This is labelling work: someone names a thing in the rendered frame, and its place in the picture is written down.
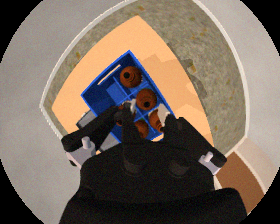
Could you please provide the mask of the grey rectangular tray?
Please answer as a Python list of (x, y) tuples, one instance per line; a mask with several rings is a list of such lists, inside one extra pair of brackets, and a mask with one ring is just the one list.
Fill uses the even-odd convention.
[[(88, 124), (92, 119), (96, 118), (94, 113), (90, 111), (90, 109), (77, 121), (75, 124), (78, 129), (84, 127), (86, 124)], [(81, 120), (81, 121), (80, 121)], [(111, 135), (111, 133), (107, 136), (106, 140), (100, 147), (99, 151), (105, 151), (115, 145), (119, 144), (119, 142)]]

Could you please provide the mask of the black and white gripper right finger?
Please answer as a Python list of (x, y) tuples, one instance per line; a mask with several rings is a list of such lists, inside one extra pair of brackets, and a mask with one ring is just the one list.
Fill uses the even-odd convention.
[(161, 103), (157, 114), (164, 127), (163, 140), (169, 141), (168, 166), (171, 172), (176, 175), (185, 174), (193, 163), (193, 157), (206, 166), (214, 176), (227, 162), (227, 158), (184, 117), (175, 119)]

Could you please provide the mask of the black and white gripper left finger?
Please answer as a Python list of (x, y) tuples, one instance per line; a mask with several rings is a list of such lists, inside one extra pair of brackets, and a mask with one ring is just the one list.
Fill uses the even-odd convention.
[(148, 153), (134, 123), (132, 113), (135, 101), (124, 102), (123, 109), (111, 106), (83, 128), (65, 135), (61, 142), (71, 165), (81, 169), (88, 158), (96, 155), (117, 121), (122, 120), (124, 166), (131, 173), (142, 172), (148, 161)]

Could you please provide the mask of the blue plastic crate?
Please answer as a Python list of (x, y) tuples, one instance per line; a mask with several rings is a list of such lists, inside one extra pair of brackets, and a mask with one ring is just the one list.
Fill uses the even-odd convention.
[[(133, 62), (135, 60), (135, 62)], [(136, 63), (136, 64), (135, 64)], [(118, 65), (120, 65), (117, 69), (115, 69)], [(139, 68), (142, 73), (145, 74), (147, 77), (143, 77), (143, 81), (141, 85), (135, 88), (127, 88), (124, 87), (120, 81), (120, 73), (121, 71), (128, 66), (134, 66)], [(111, 74), (109, 74), (113, 69), (115, 69)], [(109, 75), (108, 75), (109, 74)], [(108, 76), (107, 76), (108, 75)], [(107, 76), (100, 84), (98, 84), (105, 76)], [(117, 83), (116, 83), (116, 82)], [(147, 82), (148, 81), (148, 82)], [(151, 83), (153, 86), (150, 86), (148, 83)], [(120, 89), (121, 88), (121, 89)], [(151, 110), (142, 110), (137, 107), (136, 117), (134, 121), (139, 120), (140, 118), (144, 118), (145, 121), (149, 125), (149, 134), (145, 139), (153, 140), (163, 133), (158, 132), (154, 129), (149, 123), (148, 113), (159, 107), (160, 103), (163, 104), (168, 111), (175, 115), (170, 108), (169, 104), (165, 100), (164, 96), (147, 73), (145, 68), (139, 62), (139, 60), (135, 57), (135, 55), (129, 49), (120, 57), (118, 57), (114, 62), (112, 62), (107, 68), (105, 68), (88, 86), (87, 88), (81, 93), (81, 97), (90, 110), (94, 113), (97, 117), (103, 111), (107, 110), (111, 106), (120, 106), (126, 100), (136, 99), (136, 95), (142, 88), (150, 88), (153, 90), (157, 96), (157, 104)], [(134, 93), (135, 92), (135, 93)], [(130, 96), (131, 95), (131, 96)], [(127, 99), (126, 99), (127, 98)], [(123, 101), (123, 102), (122, 102)], [(119, 105), (118, 105), (119, 104)], [(141, 115), (140, 115), (141, 114)], [(111, 135), (121, 143), (121, 127), (117, 124), (111, 130)], [(151, 127), (151, 128), (150, 128)], [(153, 132), (154, 131), (154, 132)]]

